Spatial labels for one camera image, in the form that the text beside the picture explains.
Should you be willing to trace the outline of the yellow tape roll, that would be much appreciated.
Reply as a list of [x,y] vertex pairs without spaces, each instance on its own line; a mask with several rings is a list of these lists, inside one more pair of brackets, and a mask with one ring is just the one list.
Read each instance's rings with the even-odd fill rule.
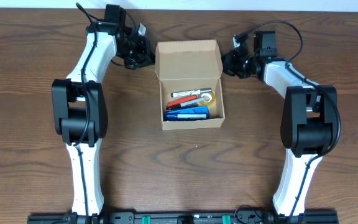
[[200,106],[211,106],[214,104],[215,102],[215,95],[214,93],[211,91],[211,92],[207,92],[207,93],[202,93],[199,95],[199,98],[203,98],[204,100],[203,101],[200,101],[198,102],[198,104]]

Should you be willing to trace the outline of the cardboard box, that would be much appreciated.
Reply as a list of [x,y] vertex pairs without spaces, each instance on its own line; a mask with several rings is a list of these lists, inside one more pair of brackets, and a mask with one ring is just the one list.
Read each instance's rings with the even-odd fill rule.
[[[225,120],[221,75],[223,65],[216,40],[159,42],[155,51],[155,71],[160,82],[161,122],[164,131],[219,128]],[[212,101],[205,103],[208,118],[169,121],[169,103],[178,100],[172,93],[212,90]]]

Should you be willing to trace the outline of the black white whiteboard marker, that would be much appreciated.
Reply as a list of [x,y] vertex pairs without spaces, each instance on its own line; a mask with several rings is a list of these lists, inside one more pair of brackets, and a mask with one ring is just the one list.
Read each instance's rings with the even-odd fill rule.
[[210,93],[210,92],[212,92],[211,88],[199,88],[195,90],[173,92],[170,94],[170,96],[172,98],[178,98],[178,97],[191,96],[191,95],[201,95],[203,93]]

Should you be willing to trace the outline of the black sharpie marker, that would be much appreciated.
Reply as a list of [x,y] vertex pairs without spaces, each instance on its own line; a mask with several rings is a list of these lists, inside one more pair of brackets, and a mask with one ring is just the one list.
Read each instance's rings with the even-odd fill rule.
[[190,105],[194,105],[194,104],[197,104],[197,103],[200,103],[200,102],[208,102],[208,100],[206,98],[204,98],[204,97],[197,98],[197,99],[194,99],[194,100],[179,103],[177,105],[168,106],[168,107],[166,107],[166,110],[167,111],[177,110],[177,109],[184,108],[184,107],[187,107],[187,106],[190,106]]

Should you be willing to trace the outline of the blue plastic block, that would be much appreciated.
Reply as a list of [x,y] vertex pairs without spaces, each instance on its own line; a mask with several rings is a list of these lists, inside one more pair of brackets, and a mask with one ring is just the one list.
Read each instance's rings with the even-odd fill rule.
[[209,109],[207,106],[191,106],[191,107],[187,107],[187,108],[182,108],[179,110],[173,110],[173,111],[168,111],[164,114],[163,116],[163,120],[167,121],[165,118],[166,114],[208,114],[209,115]]

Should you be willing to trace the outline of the red black stapler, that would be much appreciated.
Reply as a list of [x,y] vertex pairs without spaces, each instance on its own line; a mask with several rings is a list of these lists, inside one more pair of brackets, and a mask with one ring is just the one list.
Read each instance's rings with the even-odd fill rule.
[[197,99],[196,95],[191,95],[191,96],[187,96],[187,97],[184,97],[184,98],[180,98],[179,100],[169,102],[167,104],[167,109],[169,109],[169,108],[171,108],[173,106],[179,105],[180,103],[184,103],[184,102],[195,100],[195,99]]

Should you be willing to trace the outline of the blue white whiteboard marker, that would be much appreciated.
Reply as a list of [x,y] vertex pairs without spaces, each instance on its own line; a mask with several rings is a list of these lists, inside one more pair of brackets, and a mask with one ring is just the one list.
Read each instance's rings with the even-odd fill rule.
[[166,114],[167,121],[187,121],[187,120],[204,120],[208,119],[208,114]]

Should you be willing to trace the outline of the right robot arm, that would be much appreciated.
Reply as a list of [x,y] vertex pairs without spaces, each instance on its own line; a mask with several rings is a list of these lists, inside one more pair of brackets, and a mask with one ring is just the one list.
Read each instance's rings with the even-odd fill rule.
[[292,222],[305,214],[313,174],[339,140],[337,91],[309,80],[279,57],[275,31],[255,32],[252,54],[247,39],[246,33],[234,36],[234,48],[222,57],[223,72],[239,78],[255,76],[284,99],[280,136],[286,156],[272,203],[277,219]]

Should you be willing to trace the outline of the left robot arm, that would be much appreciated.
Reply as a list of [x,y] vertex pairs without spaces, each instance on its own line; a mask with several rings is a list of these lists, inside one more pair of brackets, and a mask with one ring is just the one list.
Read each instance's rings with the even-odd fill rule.
[[108,128],[102,82],[114,57],[135,70],[155,63],[143,24],[126,26],[127,11],[108,4],[104,17],[89,13],[86,45],[74,69],[52,83],[55,130],[66,144],[71,160],[74,199],[67,223],[102,223],[104,196],[99,174],[99,153]]

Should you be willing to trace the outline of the black mounting rail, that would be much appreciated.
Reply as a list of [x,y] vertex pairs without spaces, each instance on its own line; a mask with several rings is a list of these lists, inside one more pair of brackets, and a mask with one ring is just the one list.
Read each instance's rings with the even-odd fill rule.
[[88,219],[76,213],[63,215],[31,215],[27,224],[51,223],[100,223],[100,224],[339,224],[334,210],[307,210],[291,217],[274,215],[262,210],[239,210],[236,212],[203,212],[203,213],[132,213],[113,212],[110,214],[92,215]]

